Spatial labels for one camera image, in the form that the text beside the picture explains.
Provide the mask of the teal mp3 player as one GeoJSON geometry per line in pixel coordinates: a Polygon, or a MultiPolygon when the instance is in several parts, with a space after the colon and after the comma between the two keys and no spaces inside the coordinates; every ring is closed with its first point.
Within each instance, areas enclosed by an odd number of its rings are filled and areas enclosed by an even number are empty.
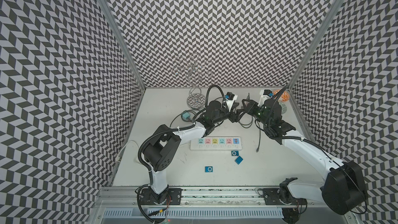
{"type": "Polygon", "coordinates": [[[238,157],[235,159],[236,164],[241,164],[242,161],[243,161],[243,158],[242,158],[241,156],[238,156],[238,157]]]}

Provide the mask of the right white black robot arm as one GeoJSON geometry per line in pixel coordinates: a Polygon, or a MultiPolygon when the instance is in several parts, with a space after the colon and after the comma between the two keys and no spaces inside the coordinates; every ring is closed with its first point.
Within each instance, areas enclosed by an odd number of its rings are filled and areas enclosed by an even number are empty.
{"type": "Polygon", "coordinates": [[[366,204],[368,193],[360,166],[343,161],[326,152],[320,145],[305,138],[294,126],[282,119],[280,95],[264,90],[260,102],[242,100],[242,114],[258,122],[260,130],[271,140],[289,148],[309,163],[322,177],[308,182],[297,177],[286,178],[279,185],[279,199],[290,204],[295,199],[325,203],[333,212],[344,215],[366,204]]]}

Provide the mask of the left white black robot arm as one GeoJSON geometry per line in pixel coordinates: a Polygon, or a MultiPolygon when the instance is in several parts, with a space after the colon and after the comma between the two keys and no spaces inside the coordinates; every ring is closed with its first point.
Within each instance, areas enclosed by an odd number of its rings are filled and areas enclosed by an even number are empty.
{"type": "Polygon", "coordinates": [[[204,108],[194,115],[192,124],[176,128],[163,124],[142,143],[137,157],[148,170],[148,192],[154,204],[163,204],[170,198],[166,168],[179,146],[209,136],[225,120],[239,121],[242,110],[237,109],[237,99],[236,94],[224,93],[220,86],[211,85],[206,92],[204,108]]]}

